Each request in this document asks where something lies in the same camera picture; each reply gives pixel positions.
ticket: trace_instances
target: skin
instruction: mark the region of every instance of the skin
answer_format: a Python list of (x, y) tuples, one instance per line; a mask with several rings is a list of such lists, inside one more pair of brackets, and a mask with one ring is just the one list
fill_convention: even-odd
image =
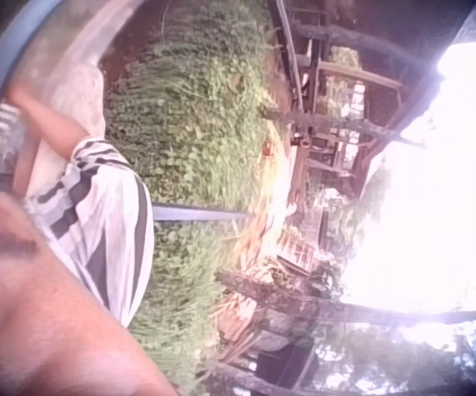
[[(22, 88), (9, 99), (65, 158), (87, 137)], [(35, 245), (35, 253), (0, 254), (1, 394), (177, 395), (54, 255), (19, 202), (0, 192), (0, 240), (7, 237)]]

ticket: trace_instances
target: green plant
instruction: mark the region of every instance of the green plant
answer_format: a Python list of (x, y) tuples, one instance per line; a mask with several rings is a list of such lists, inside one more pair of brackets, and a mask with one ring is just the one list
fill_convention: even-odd
[[(258, 108), (268, 19), (255, 2), (184, 1), (110, 94), (108, 138), (154, 201), (246, 210), (260, 187), (267, 137)], [(233, 265), (229, 224), (157, 226), (151, 286), (130, 331), (187, 386), (214, 333), (214, 274)]]

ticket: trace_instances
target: striped cloth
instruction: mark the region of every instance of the striped cloth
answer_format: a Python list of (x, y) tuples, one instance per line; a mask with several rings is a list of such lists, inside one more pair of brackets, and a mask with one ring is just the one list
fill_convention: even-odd
[(148, 190), (125, 158), (103, 138), (85, 139), (58, 181), (24, 206), (59, 259), (127, 327), (154, 241)]

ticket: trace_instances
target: person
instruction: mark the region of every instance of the person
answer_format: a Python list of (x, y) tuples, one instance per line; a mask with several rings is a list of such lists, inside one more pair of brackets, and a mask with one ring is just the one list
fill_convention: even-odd
[(146, 186), (24, 87), (7, 99), (68, 164), (24, 200), (0, 192), (0, 394), (177, 395), (126, 329), (151, 271)]

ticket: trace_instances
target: sky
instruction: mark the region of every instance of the sky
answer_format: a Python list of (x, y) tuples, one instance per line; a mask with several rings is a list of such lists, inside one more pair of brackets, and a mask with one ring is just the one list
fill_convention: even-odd
[(438, 69), (445, 76), (439, 95), (402, 132), (428, 149), (387, 147), (391, 186), (380, 222), (369, 224), (342, 278), (344, 302), (407, 312), (476, 309), (476, 43), (450, 47)]

